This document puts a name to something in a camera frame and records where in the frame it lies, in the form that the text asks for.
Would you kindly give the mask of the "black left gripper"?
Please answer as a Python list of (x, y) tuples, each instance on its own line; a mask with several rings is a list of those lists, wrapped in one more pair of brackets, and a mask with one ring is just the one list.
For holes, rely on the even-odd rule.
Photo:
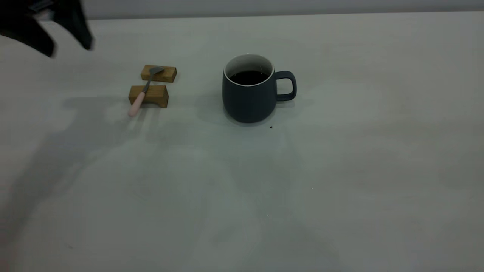
[(2, 36), (53, 57), (54, 41), (32, 18), (49, 11), (56, 13), (56, 23), (69, 31), (85, 50), (92, 50), (94, 39), (80, 0), (1, 0), (0, 3)]

